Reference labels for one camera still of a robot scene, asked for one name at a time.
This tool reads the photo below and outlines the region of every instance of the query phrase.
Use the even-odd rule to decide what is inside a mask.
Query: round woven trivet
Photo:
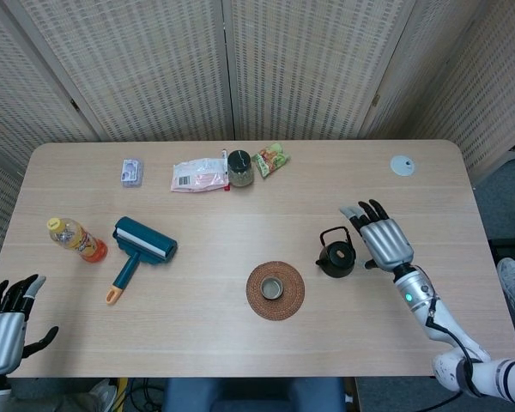
[[[281,280],[284,288],[280,298],[267,300],[261,294],[261,282],[265,277],[274,276]],[[262,318],[283,320],[300,309],[306,295],[306,286],[300,273],[284,262],[260,264],[248,277],[246,298],[251,308]]]

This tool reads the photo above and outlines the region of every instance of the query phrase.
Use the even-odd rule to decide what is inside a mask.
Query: lint roller handle
[[[118,298],[120,298],[120,295],[124,292],[126,286],[128,286],[128,282],[130,281],[131,276],[134,274],[134,272],[137,269],[137,266],[139,265],[139,257],[140,252],[135,252],[128,259],[128,262],[126,262],[122,270],[120,270],[120,273],[112,283],[109,292],[106,294],[105,301],[107,305],[114,305]]]

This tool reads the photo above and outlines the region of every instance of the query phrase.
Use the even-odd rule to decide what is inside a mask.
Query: glass jar
[[[248,186],[254,181],[250,155],[244,150],[235,150],[227,157],[229,183],[233,186]]]

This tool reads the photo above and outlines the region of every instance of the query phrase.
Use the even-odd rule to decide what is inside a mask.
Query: small box
[[[124,159],[120,181],[123,187],[139,187],[143,183],[143,162],[139,159]]]

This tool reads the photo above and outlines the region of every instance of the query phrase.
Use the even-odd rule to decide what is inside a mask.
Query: round white object
[[[415,163],[406,156],[393,156],[391,159],[391,170],[399,176],[410,176],[415,171]]]

